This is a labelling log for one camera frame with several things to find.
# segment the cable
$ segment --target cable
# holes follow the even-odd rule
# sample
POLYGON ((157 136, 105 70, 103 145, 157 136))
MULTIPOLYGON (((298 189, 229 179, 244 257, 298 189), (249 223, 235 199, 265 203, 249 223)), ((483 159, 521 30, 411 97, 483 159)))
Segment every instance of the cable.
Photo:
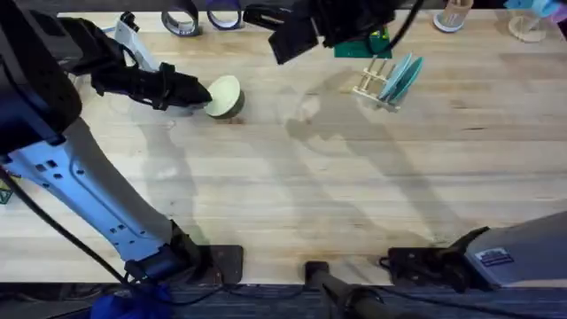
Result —
POLYGON ((406 35, 406 32, 408 31, 409 27, 411 27, 412 23, 414 23, 414 20, 416 19, 417 13, 423 7, 423 3, 424 3, 424 0, 417 0, 416 1, 416 3, 411 7, 411 10, 409 11, 408 17, 404 21, 404 24, 401 25, 400 31, 398 31, 396 36, 393 37, 393 39, 390 41, 390 43, 388 43, 388 45, 386 45, 382 50, 380 50, 378 52, 374 51, 374 49, 372 48, 372 42, 370 41, 370 36, 376 30, 370 31, 364 39, 364 44, 366 45, 366 50, 368 50, 368 52, 370 54, 372 54, 373 56, 376 56, 378 54, 392 50, 396 46, 396 44, 398 44, 398 42, 404 37, 404 35, 406 35))
POLYGON ((0 179, 6 184, 6 186, 8 186, 14 192, 14 194, 16 194, 21 199, 22 202, 24 202, 24 204, 26 204, 27 207, 29 207, 29 209, 32 210, 32 212, 34 212, 37 216, 39 216, 39 218, 41 218, 44 222, 46 222, 48 225, 50 225, 55 231, 57 231, 61 236, 63 236, 68 241, 70 241, 77 248, 81 249, 90 258, 92 258, 100 266, 102 266, 106 271, 108 271, 108 273, 111 274, 119 283, 125 285, 126 287, 128 287, 133 292, 137 292, 139 294, 144 295, 144 297, 148 297, 148 298, 150 298, 154 301, 157 301, 159 303, 166 304, 166 305, 169 305, 169 306, 187 307, 187 306, 194 305, 194 304, 196 304, 196 303, 198 303, 202 300, 205 300, 205 299, 213 296, 215 293, 223 290, 223 287, 221 286, 220 288, 217 288, 217 289, 214 289, 214 290, 212 290, 208 293, 205 293, 201 297, 198 297, 194 300, 184 301, 184 302, 173 302, 173 301, 169 301, 169 300, 163 300, 163 299, 157 298, 155 296, 151 296, 149 293, 147 293, 143 289, 137 287, 135 284, 131 284, 128 280, 125 280, 125 278, 122 277, 122 275, 118 271, 116 271, 113 268, 113 266, 111 266, 107 261, 105 261, 97 252, 90 249, 90 247, 85 245, 79 238, 77 238, 75 235, 73 235, 71 232, 69 232, 69 230, 67 230, 65 227, 61 226, 61 224, 59 224, 57 221, 55 221, 49 214, 45 213, 45 211, 43 211, 43 209, 41 207, 39 207, 34 202, 34 200, 31 199, 29 197, 29 195, 27 195, 27 193, 24 190, 21 189, 21 187, 16 182, 14 182, 12 180, 12 178, 8 175, 8 173, 3 168, 0 168, 0 179))
POLYGON ((421 302, 425 302, 425 303, 429 303, 429 304, 437 305, 437 306, 442 306, 442 307, 453 307, 453 308, 457 308, 457 309, 476 311, 476 312, 485 313, 485 314, 489 314, 489 315, 506 316, 508 318, 515 318, 515 319, 547 319, 546 317, 539 316, 539 315, 517 314, 517 313, 509 312, 509 311, 506 311, 506 310, 500 310, 500 309, 495 309, 495 308, 490 308, 490 307, 464 305, 464 304, 455 303, 455 302, 451 302, 451 301, 435 300, 435 299, 429 299, 429 298, 424 298, 424 297, 417 297, 417 296, 413 296, 413 295, 410 295, 410 294, 406 294, 404 292, 396 292, 394 290, 391 290, 389 288, 385 288, 385 287, 382 287, 382 286, 376 286, 374 288, 378 289, 380 291, 383 291, 383 292, 390 293, 394 296, 401 297, 401 298, 406 299, 406 300, 421 301, 421 302))

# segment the blue plate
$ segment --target blue plate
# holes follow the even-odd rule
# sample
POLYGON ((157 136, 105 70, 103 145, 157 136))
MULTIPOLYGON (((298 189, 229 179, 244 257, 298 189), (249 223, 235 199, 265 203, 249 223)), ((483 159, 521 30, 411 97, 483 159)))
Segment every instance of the blue plate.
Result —
POLYGON ((409 87, 416 81, 419 72, 422 70, 423 58, 418 58, 411 64, 406 72, 401 76, 396 89, 390 95, 388 103, 396 105, 408 93, 409 87))
POLYGON ((400 62, 396 63, 396 67, 393 69, 390 78, 388 78, 388 81, 382 89, 382 92, 378 95, 378 99, 384 101, 392 93, 401 76, 404 74, 404 71, 408 68, 410 60, 411 52, 401 59, 400 62))

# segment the floor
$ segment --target floor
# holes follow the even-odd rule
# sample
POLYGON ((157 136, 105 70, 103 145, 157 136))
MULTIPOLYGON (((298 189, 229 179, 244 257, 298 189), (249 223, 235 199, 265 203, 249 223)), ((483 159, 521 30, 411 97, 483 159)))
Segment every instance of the floor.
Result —
MULTIPOLYGON (((161 11, 167 8, 172 0, 18 0, 27 8, 35 8, 47 12, 77 11, 161 11)), ((205 0, 195 0, 199 8, 204 7, 205 0)), ((257 3, 254 0, 242 0, 242 4, 257 3)), ((287 5, 291 0, 264 0, 265 3, 287 5)), ((476 1, 475 6, 494 8, 500 1, 476 1)), ((442 0, 427 2, 428 8, 442 7, 442 0)), ((55 314, 74 311, 87 307, 93 300, 58 301, 69 293, 69 285, 14 285, 0 284, 0 317, 10 318, 55 318, 55 314)), ((174 292, 177 300, 191 300, 204 292, 208 287, 186 286, 174 292)), ((277 298, 298 290, 297 286, 247 286, 242 293, 254 294, 262 299, 277 298)), ((405 291, 413 295, 453 300, 456 302, 475 304, 485 307, 497 307, 523 314, 539 315, 553 318, 567 318, 567 289, 509 289, 494 293, 471 292, 457 295, 443 289, 414 289, 405 291)), ((399 297, 384 295, 387 305, 402 307, 422 315, 437 318, 492 318, 492 315, 478 314, 470 311, 439 308, 422 302, 408 301, 399 297)), ((175 318, 209 319, 209 318, 320 318, 323 315, 321 295, 317 292, 306 292, 293 300, 260 300, 242 299, 224 292, 214 295, 193 307, 177 308, 175 318)), ((74 316, 57 316, 58 318, 79 318, 85 313, 74 316)))

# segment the wooden tabletop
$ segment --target wooden tabletop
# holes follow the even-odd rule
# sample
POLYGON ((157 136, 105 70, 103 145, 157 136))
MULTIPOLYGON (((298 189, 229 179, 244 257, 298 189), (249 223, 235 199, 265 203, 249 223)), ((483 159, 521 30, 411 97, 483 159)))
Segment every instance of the wooden tabletop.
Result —
MULTIPOLYGON (((389 247, 450 245, 468 230, 567 209, 567 45, 558 29, 520 43, 507 31, 509 12, 473 11, 448 35, 433 14, 421 12, 394 51, 424 57, 398 113, 350 94, 368 59, 317 48, 278 66, 266 30, 220 32, 203 17, 202 36, 180 39, 158 13, 137 13, 157 60, 205 85, 234 74, 245 109, 231 122, 162 113, 99 97, 84 79, 82 117, 122 174, 194 241, 245 248, 245 283, 299 284, 304 262, 319 260, 350 283, 388 284, 373 262, 389 247)), ((69 14, 100 27, 119 15, 69 14)), ((22 185, 122 269, 86 222, 22 185)), ((13 198, 0 207, 0 281, 112 279, 13 198)))

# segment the black clamp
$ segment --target black clamp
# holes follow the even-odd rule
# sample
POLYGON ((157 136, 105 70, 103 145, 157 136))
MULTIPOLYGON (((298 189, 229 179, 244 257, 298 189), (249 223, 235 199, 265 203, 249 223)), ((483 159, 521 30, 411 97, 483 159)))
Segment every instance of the black clamp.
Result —
POLYGON ((135 19, 136 16, 132 12, 124 12, 120 16, 120 21, 124 22, 124 24, 134 30, 134 32, 138 32, 140 30, 140 27, 136 23, 134 23, 135 19))
POLYGON ((379 265, 388 270, 396 286, 445 286, 463 293, 468 289, 494 289, 467 261, 466 247, 487 227, 473 230, 446 248, 405 248, 388 250, 379 265))
POLYGON ((198 25, 198 10, 191 0, 176 0, 168 11, 161 13, 161 23, 169 32, 177 36, 186 37, 201 34, 201 28, 198 25), (192 21, 177 21, 169 14, 171 11, 185 12, 192 21))

